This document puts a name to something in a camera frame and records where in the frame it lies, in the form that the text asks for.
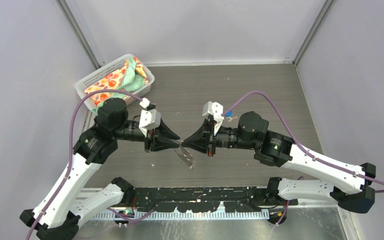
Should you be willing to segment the metal keyring holder plate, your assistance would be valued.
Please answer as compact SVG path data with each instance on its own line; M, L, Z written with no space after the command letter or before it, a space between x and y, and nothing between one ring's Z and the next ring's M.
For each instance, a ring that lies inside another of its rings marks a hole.
M174 148L174 152L177 156L187 165L190 170L195 169L195 161L189 150L185 147L181 146L182 140L175 140L177 144L179 144L178 148Z

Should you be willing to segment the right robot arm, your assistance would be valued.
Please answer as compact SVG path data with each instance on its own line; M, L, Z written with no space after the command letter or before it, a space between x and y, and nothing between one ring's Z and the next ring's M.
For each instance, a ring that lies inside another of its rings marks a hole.
M213 117L182 141L181 146L212 157L217 148L253 150L253 158L269 167L300 171L314 180L291 180L272 177L265 198L271 205L283 200L308 199L336 203L349 212L365 214L375 203L371 180L376 167L371 163L352 165L332 158L327 164L316 160L322 155L298 143L291 137L268 129L269 122L253 111L242 114L236 128L224 127Z

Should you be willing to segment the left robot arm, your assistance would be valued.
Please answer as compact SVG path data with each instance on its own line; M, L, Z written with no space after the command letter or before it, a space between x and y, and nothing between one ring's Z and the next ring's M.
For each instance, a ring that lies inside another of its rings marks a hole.
M88 180L118 148L118 141L144 143L146 152L179 147L179 136L161 119L154 106L147 106L139 121L130 120L126 102L109 98L103 102L91 128L71 142L68 164L43 201L26 209L20 220L41 240L71 240L90 218L119 204L128 207L135 199L134 187L121 177L101 191L78 201Z

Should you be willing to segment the blue tagged key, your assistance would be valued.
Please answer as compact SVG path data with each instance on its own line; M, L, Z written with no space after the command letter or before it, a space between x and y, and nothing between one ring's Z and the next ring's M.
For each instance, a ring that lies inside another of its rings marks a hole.
M233 120L237 119L238 117L237 116L233 116L233 112L232 111L229 111L226 115L226 120L228 122L232 122Z

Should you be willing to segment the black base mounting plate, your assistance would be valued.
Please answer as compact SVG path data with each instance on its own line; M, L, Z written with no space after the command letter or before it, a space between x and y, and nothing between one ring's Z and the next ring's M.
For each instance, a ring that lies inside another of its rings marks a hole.
M284 207L287 201L267 193L266 188L240 187L137 187L128 190L120 202L140 212L213 213L221 206L227 213L252 213Z

